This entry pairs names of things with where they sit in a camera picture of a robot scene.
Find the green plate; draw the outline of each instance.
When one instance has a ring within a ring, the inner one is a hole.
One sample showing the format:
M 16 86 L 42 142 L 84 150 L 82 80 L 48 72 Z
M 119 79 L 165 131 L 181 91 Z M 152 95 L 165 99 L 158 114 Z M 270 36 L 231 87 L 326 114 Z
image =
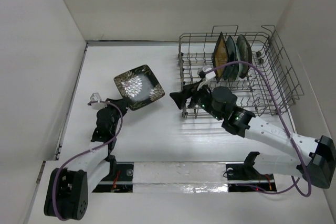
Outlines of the green plate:
M 240 34 L 237 39 L 237 46 L 240 53 L 240 57 L 242 61 L 248 62 L 252 64 L 252 49 L 251 45 L 247 41 L 244 35 Z M 250 66 L 243 65 L 243 70 L 240 74 L 240 78 L 245 78 L 247 76 L 248 70 L 250 69 Z
M 226 47 L 227 47 L 227 51 L 229 55 L 228 57 L 229 62 L 240 60 L 240 54 L 239 54 L 238 47 L 231 36 L 229 36 L 226 40 Z M 238 80 L 242 70 L 243 70 L 243 64 L 241 63 L 227 66 L 224 70 L 223 79 L 224 80 L 229 79 L 230 81 L 236 81 Z

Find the round plate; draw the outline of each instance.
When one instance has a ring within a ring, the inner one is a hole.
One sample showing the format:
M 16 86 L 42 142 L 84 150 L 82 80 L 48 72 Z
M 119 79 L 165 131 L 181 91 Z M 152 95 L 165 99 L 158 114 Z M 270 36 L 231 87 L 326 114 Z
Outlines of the round plate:
M 226 40 L 226 47 L 227 47 L 227 52 L 228 52 L 228 62 L 240 60 L 240 54 L 238 47 L 233 40 L 231 36 L 229 36 Z M 224 70 L 223 73 L 223 79 L 227 80 L 229 79 L 230 81 L 236 81 L 239 78 L 240 73 L 243 70 L 243 64 L 237 64 L 237 65 L 230 65 L 227 66 Z
M 237 39 L 237 47 L 240 53 L 242 61 L 252 64 L 252 50 L 251 45 L 247 41 L 244 35 L 240 34 Z M 243 65 L 243 70 L 239 75 L 240 78 L 245 78 L 247 76 L 250 67 L 248 65 Z
M 215 50 L 212 54 L 212 63 L 215 67 L 219 67 L 221 65 L 226 64 L 228 61 L 228 53 L 225 44 L 225 40 L 223 37 L 223 33 L 220 33 L 219 38 L 217 40 Z M 224 73 L 224 68 L 220 68 L 215 71 L 216 73 L 216 80 L 219 81 Z

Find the white surface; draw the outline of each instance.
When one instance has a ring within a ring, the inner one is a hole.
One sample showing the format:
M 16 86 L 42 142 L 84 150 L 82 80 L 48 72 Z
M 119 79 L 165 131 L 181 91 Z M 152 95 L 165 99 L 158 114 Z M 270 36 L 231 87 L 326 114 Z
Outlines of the white surface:
M 136 162 L 134 193 L 227 193 L 225 163 Z
M 336 139 L 335 0 L 291 0 L 279 28 L 286 50 L 306 93 L 293 106 L 300 134 Z M 336 176 L 325 191 L 336 218 Z
M 288 0 L 64 0 L 85 39 L 172 40 L 213 25 L 276 24 Z
M 95 113 L 86 106 L 90 95 L 119 98 L 113 77 L 144 63 L 160 81 L 166 96 L 124 118 L 124 128 L 113 154 L 118 161 L 243 161 L 250 151 L 276 153 L 257 141 L 231 136 L 211 121 L 182 120 L 168 96 L 180 88 L 177 47 L 90 47 L 67 126 L 60 161 L 47 162 L 29 223 L 58 223 L 43 214 L 50 172 L 69 157 L 85 150 L 95 126 Z M 278 190 L 291 179 L 276 176 Z M 306 183 L 300 183 L 303 190 Z M 302 198 L 290 191 L 281 196 L 257 193 L 229 194 L 91 194 L 81 223 L 113 220 L 126 223 L 333 223 L 321 189 Z
M 55 151 L 85 42 L 62 0 L 0 0 L 0 217 L 22 223 Z

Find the red wire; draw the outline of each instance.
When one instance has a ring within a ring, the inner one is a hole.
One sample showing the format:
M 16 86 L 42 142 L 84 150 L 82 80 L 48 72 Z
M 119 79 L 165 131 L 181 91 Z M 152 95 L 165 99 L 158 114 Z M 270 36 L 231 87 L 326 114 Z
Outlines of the red wire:
M 272 186 L 271 186 L 270 178 L 268 177 L 267 174 L 265 174 L 264 176 L 267 178 L 267 180 L 268 180 L 268 185 L 269 185 L 269 189 L 271 190 Z
M 117 187 L 115 184 L 116 184 L 116 182 L 118 181 L 119 174 L 120 174 L 120 171 L 118 171 L 117 176 L 116 176 L 116 178 L 115 178 L 114 181 L 113 181 L 113 187 L 112 187 L 112 189 L 115 189 L 115 188 Z

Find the brown plate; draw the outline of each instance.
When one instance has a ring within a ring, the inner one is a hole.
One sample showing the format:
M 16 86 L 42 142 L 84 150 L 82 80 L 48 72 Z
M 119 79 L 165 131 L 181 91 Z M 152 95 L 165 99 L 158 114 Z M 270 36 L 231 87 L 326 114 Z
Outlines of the brown plate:
M 227 63 L 228 60 L 228 53 L 226 48 L 226 43 L 224 40 L 223 33 L 220 33 L 219 38 L 217 40 L 215 50 L 212 54 L 212 63 L 214 68 L 219 67 Z M 216 73 L 216 80 L 219 81 L 224 73 L 224 68 L 220 68 L 215 71 Z

